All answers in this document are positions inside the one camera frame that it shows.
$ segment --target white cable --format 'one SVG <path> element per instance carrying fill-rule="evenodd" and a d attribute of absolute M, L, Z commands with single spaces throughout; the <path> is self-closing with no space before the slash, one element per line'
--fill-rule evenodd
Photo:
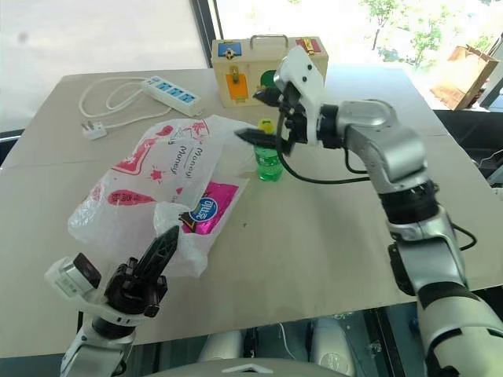
<path fill-rule="evenodd" d="M 139 86 L 140 83 L 139 82 L 134 82 L 134 81 L 129 81 L 129 82 L 125 82 L 124 84 L 121 84 L 119 86 L 117 86 L 111 93 L 110 95 L 108 95 L 108 98 L 105 102 L 105 106 L 107 107 L 108 110 L 115 110 L 116 108 L 118 107 L 122 107 L 124 103 L 128 103 L 128 104 L 131 104 L 133 103 L 133 101 L 136 99 L 136 96 L 139 95 L 142 90 L 137 90 L 136 92 L 134 92 L 133 94 L 131 94 L 128 98 L 126 98 L 124 101 L 120 102 L 119 104 L 116 104 L 115 106 L 112 106 L 110 104 L 110 102 L 112 101 L 112 98 L 122 89 L 122 88 L 125 88 L 126 86 L 131 86 L 131 85 L 135 85 L 135 86 Z"/>
<path fill-rule="evenodd" d="M 484 161 L 487 161 L 488 159 L 492 159 L 493 157 L 495 157 L 499 152 L 503 152 L 503 149 L 500 149 L 499 151 L 496 151 L 495 153 L 493 153 L 492 155 L 490 155 L 489 157 L 486 157 L 485 159 L 481 159 L 480 162 L 477 164 L 477 167 L 481 167 L 483 162 Z"/>
<path fill-rule="evenodd" d="M 285 350 L 286 352 L 288 353 L 288 355 L 290 355 L 290 357 L 293 359 L 293 360 L 297 360 L 295 356 L 293 356 L 293 353 L 290 352 L 290 349 L 288 348 L 288 344 L 286 343 L 286 335 L 285 335 L 285 328 L 283 327 L 283 324 L 280 322 L 279 324 L 279 327 L 281 329 L 281 333 L 283 334 L 283 344 L 285 345 Z"/>
<path fill-rule="evenodd" d="M 92 84 L 90 84 L 82 93 L 82 95 L 80 96 L 79 98 L 79 110 L 80 112 L 82 113 L 82 115 L 84 115 L 86 118 L 88 119 L 91 119 L 91 118 L 98 118 L 98 117 L 102 117 L 102 116 L 107 116 L 107 115 L 111 115 L 111 114 L 115 114 L 116 112 L 120 112 L 121 110 L 125 109 L 126 107 L 128 107 L 129 105 L 133 104 L 133 102 L 135 102 L 137 99 L 138 99 L 138 96 L 143 92 L 143 90 L 137 90 L 135 91 L 133 94 L 131 94 L 128 98 L 126 98 L 124 101 L 122 102 L 119 102 L 118 104 L 116 105 L 113 105 L 111 104 L 112 102 L 112 98 L 124 87 L 126 86 L 131 86 L 131 85 L 139 85 L 140 83 L 139 82 L 136 82 L 136 80 L 145 80 L 147 79 L 146 77 L 138 77 L 138 76 L 131 76 L 131 77 L 128 77 L 128 76 L 124 76 L 124 77 L 105 77 L 103 79 L 100 79 L 100 80 L 97 80 L 96 82 L 93 82 Z M 87 96 L 89 95 L 90 91 L 97 85 L 103 83 L 103 82 L 107 82 L 107 81 L 116 81 L 116 80 L 134 80 L 133 82 L 132 81 L 129 81 L 129 82 L 125 82 L 119 86 L 117 86 L 107 97 L 106 101 L 105 101 L 105 106 L 106 108 L 108 109 L 107 112 L 101 112 L 101 113 L 97 113 L 97 114 L 90 114 L 89 112 L 87 112 L 85 109 L 84 109 L 84 102 L 86 101 L 86 98 Z M 163 112 L 159 112 L 159 113 L 156 113 L 156 114 L 149 114 L 149 115 L 143 115 L 143 116 L 140 116 L 138 118 L 134 118 L 134 119 L 130 119 L 130 120 L 127 120 L 126 122 L 121 122 L 121 123 L 116 123 L 116 124 L 109 124 L 107 126 L 105 126 L 106 129 L 111 129 L 111 128 L 117 128 L 117 127 L 121 127 L 121 126 L 126 126 L 128 124 L 131 124 L 131 123 L 135 123 L 135 122 L 139 122 L 141 120 L 146 120 L 146 119 L 151 119 L 151 118 L 156 118 L 158 116 L 162 116 L 162 115 L 166 115 L 169 111 L 171 110 L 171 108 L 167 108 L 166 110 L 164 110 Z"/>
<path fill-rule="evenodd" d="M 158 114 L 143 115 L 143 116 L 140 116 L 139 118 L 134 118 L 134 119 L 131 119 L 131 120 L 127 120 L 126 122 L 117 123 L 117 124 L 108 124 L 107 126 L 105 126 L 105 128 L 108 130 L 108 129 L 111 129 L 111 128 L 117 128 L 117 127 L 126 126 L 127 124 L 131 124 L 131 123 L 134 123 L 134 122 L 139 122 L 141 120 L 150 119 L 150 118 L 156 118 L 157 116 L 166 115 L 170 111 L 171 111 L 171 108 L 167 108 L 166 110 L 164 110 L 163 112 L 160 112 Z"/>
<path fill-rule="evenodd" d="M 111 115 L 111 114 L 114 114 L 116 112 L 119 112 L 120 110 L 123 110 L 124 108 L 126 108 L 127 106 L 129 106 L 132 102 L 133 102 L 133 99 L 141 92 L 140 90 L 138 90 L 137 92 L 135 92 L 132 96 L 129 96 L 126 100 L 124 100 L 123 102 L 121 102 L 120 104 L 116 105 L 113 110 L 108 110 L 107 112 L 100 112 L 98 114 L 90 114 L 89 112 L 87 112 L 85 109 L 84 109 L 84 102 L 87 98 L 87 95 L 89 94 L 89 92 L 95 87 L 97 86 L 98 84 L 101 84 L 102 82 L 107 82 L 107 81 L 115 81 L 115 80 L 145 80 L 145 77 L 137 77 L 137 76 L 134 76 L 134 77 L 105 77 L 104 79 L 100 79 L 100 80 L 97 80 L 95 82 L 93 82 L 92 84 L 90 84 L 81 94 L 80 98 L 79 98 L 79 110 L 80 112 L 82 112 L 82 115 L 84 115 L 86 118 L 98 118 L 100 116 L 107 116 L 107 115 Z"/>

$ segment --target white table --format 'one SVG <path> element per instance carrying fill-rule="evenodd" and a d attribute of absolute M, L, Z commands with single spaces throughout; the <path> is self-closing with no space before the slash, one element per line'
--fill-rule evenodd
<path fill-rule="evenodd" d="M 256 124 L 264 116 L 277 116 L 275 109 L 266 107 L 223 108 L 212 70 L 139 73 L 150 74 L 201 95 L 206 108 L 201 118 L 217 114 Z M 182 117 L 173 111 L 97 141 L 84 139 L 76 102 L 89 83 L 110 75 L 63 78 L 0 172 L 0 357 L 66 350 L 75 335 L 76 311 L 49 288 L 44 272 L 56 260 L 78 252 L 106 276 L 115 267 L 68 234 L 68 216 L 149 126 Z M 89 103 L 91 109 L 103 103 L 105 92 L 107 88 Z M 457 224 L 479 238 L 479 244 L 464 253 L 471 288 L 503 283 L 501 202 L 404 72 L 334 66 L 326 92 L 331 102 L 385 100 L 404 125 L 418 131 L 427 147 L 431 177 L 440 186 L 439 201 Z M 162 105 L 145 100 L 113 120 L 158 109 Z M 292 165 L 312 177 L 350 177 L 341 151 L 300 145 Z M 412 300 L 395 285 L 387 256 L 390 242 L 384 212 L 368 182 L 323 186 L 288 174 L 278 183 L 252 178 L 210 253 L 207 270 L 199 280 L 171 280 L 157 318 L 138 329 L 138 342 Z"/>

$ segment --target handle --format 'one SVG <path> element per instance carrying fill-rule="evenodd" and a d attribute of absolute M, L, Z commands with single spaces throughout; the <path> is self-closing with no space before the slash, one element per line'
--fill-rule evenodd
<path fill-rule="evenodd" d="M 284 34 L 258 34 L 251 36 L 250 49 L 253 49 L 253 40 L 258 38 L 283 38 L 285 40 L 285 48 L 288 47 L 288 37 Z"/>

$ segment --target black cable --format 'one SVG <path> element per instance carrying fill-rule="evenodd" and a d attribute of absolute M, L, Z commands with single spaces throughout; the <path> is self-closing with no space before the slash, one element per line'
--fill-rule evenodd
<path fill-rule="evenodd" d="M 122 375 L 126 372 L 127 370 L 127 364 L 126 361 L 121 360 L 119 363 L 120 369 L 116 370 L 115 372 L 112 373 L 112 377 L 116 377 L 117 375 Z"/>
<path fill-rule="evenodd" d="M 79 315 L 77 316 L 77 333 L 80 331 L 83 321 L 84 321 L 84 313 L 79 311 Z"/>
<path fill-rule="evenodd" d="M 347 131 L 349 131 L 349 126 L 344 129 L 344 142 L 347 140 Z M 348 169 L 353 174 L 368 174 L 367 170 L 357 170 L 353 169 L 349 164 L 349 149 L 344 145 L 344 164 L 346 165 L 346 169 Z"/>
<path fill-rule="evenodd" d="M 467 250 L 469 249 L 470 247 L 474 247 L 476 244 L 477 244 L 477 237 L 475 237 L 473 235 L 473 233 L 469 232 L 468 230 L 466 229 L 463 229 L 461 228 L 459 225 L 456 225 L 454 224 L 453 222 L 451 222 L 452 226 L 453 226 L 453 229 L 456 229 L 458 232 L 461 232 L 463 234 L 465 234 L 466 236 L 468 236 L 469 238 L 472 239 L 472 242 L 469 243 L 468 245 L 464 245 L 463 247 L 460 247 L 460 250 Z"/>
<path fill-rule="evenodd" d="M 369 173 L 367 170 L 357 170 L 357 169 L 353 169 L 351 167 L 351 165 L 349 164 L 349 149 L 347 149 L 347 147 L 344 147 L 344 164 L 346 165 L 346 169 L 348 169 L 353 174 L 368 174 Z"/>
<path fill-rule="evenodd" d="M 315 183 L 318 185 L 343 185 L 346 183 L 355 183 L 355 182 L 363 182 L 363 181 L 370 181 L 369 177 L 362 177 L 362 178 L 351 178 L 351 179 L 339 179 L 335 181 L 325 181 L 325 180 L 319 180 L 319 179 L 312 179 L 312 178 L 306 178 L 303 177 L 302 175 L 297 174 L 290 165 L 285 161 L 285 158 L 283 157 L 283 139 L 281 138 L 281 131 L 283 130 L 283 122 L 285 121 L 285 116 L 283 113 L 280 113 L 279 120 L 277 121 L 277 132 L 276 132 L 276 152 L 277 152 L 277 157 L 281 162 L 281 165 L 295 178 L 305 181 L 305 182 L 310 182 L 310 183 Z"/>

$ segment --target colorful latch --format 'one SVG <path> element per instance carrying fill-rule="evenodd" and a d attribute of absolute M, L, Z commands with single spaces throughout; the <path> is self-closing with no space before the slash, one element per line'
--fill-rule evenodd
<path fill-rule="evenodd" d="M 321 52 L 318 41 L 313 38 L 296 39 L 296 44 L 302 46 L 309 55 L 314 55 L 314 53 Z"/>
<path fill-rule="evenodd" d="M 229 67 L 229 74 L 226 75 L 227 88 L 231 100 L 236 103 L 243 103 L 248 99 L 248 87 L 246 85 L 246 76 L 239 73 L 236 65 Z"/>
<path fill-rule="evenodd" d="M 241 44 L 233 41 L 223 41 L 218 44 L 218 56 L 228 60 L 241 56 Z"/>

